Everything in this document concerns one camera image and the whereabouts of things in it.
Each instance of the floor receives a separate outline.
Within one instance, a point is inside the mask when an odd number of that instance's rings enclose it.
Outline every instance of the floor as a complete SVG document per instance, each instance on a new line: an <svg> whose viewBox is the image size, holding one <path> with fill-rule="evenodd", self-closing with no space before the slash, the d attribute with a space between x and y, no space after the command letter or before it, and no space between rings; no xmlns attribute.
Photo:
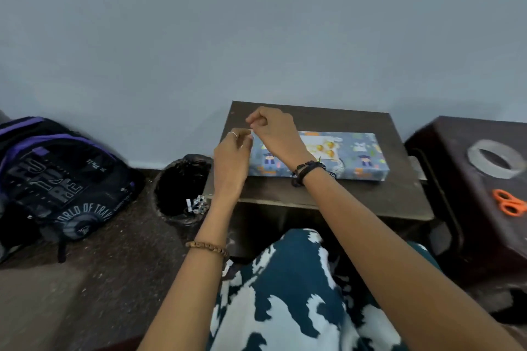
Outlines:
<svg viewBox="0 0 527 351"><path fill-rule="evenodd" d="M36 244L0 265L0 351L88 351L144 334L183 261L175 229L139 198L87 239Z"/></svg>

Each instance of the hand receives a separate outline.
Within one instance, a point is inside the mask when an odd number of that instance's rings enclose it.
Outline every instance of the hand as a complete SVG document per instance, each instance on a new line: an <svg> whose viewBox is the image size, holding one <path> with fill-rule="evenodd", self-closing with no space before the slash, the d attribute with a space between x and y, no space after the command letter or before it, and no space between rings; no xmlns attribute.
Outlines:
<svg viewBox="0 0 527 351"><path fill-rule="evenodd" d="M291 114L278 108L258 107L246 120L274 156L294 171L300 164L314 160L300 139Z"/></svg>
<svg viewBox="0 0 527 351"><path fill-rule="evenodd" d="M249 172L253 136L248 129L233 128L214 149L214 199L240 197Z"/></svg>

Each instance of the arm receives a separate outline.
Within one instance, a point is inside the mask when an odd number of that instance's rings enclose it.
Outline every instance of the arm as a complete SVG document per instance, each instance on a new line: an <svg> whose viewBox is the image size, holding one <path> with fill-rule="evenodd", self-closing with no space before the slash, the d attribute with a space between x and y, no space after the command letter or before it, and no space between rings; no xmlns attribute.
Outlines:
<svg viewBox="0 0 527 351"><path fill-rule="evenodd" d="M290 115L260 107L247 122L269 151L289 169L313 160ZM411 350L523 349L463 290L322 168L308 173L304 185Z"/></svg>
<svg viewBox="0 0 527 351"><path fill-rule="evenodd" d="M214 200L195 241L225 247L227 228L247 178L250 131L233 129L214 150ZM204 350L221 279L223 257L191 248L175 277L139 351Z"/></svg>

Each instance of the bracelet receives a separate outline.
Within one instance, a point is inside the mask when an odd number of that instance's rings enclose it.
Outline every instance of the bracelet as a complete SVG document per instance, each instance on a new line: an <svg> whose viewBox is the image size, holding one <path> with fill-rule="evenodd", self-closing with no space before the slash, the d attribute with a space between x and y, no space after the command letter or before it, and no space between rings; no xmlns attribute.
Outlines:
<svg viewBox="0 0 527 351"><path fill-rule="evenodd" d="M225 249L223 247L215 246L214 244L211 244L211 243L204 243L202 241L187 241L185 243L185 247L188 247L188 248L204 248L206 250L212 251L213 253L221 254L225 258L229 257L229 252L227 251L227 249Z"/></svg>
<svg viewBox="0 0 527 351"><path fill-rule="evenodd" d="M291 180L291 184L294 187L303 186L305 176L311 171L313 171L313 169L318 168L318 167L326 171L326 166L322 164L320 161L308 161L305 164L300 164L299 166L297 166L297 169L295 169L295 171L291 173L291 176L293 177L293 179ZM333 176L335 179L337 178L337 175L334 172L328 172L328 174Z"/></svg>

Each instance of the black bracelet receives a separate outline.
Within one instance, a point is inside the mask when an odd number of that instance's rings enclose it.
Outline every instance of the black bracelet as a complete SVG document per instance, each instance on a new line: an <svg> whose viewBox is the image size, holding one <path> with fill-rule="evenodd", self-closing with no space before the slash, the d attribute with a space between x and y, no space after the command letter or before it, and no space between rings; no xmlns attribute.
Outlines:
<svg viewBox="0 0 527 351"><path fill-rule="evenodd" d="M303 186L304 185L304 177L308 173L313 171L313 169L315 169L317 167L320 167L320 168L322 168L322 169L324 169L326 171L326 166L324 164L322 164L320 161L308 161L305 164L300 164L299 166L297 166L297 169L295 169L295 171L291 173L291 176L293 177L293 179L291 180L291 184L294 187ZM333 176L335 179L337 178L337 175L334 172L328 172L328 174Z"/></svg>

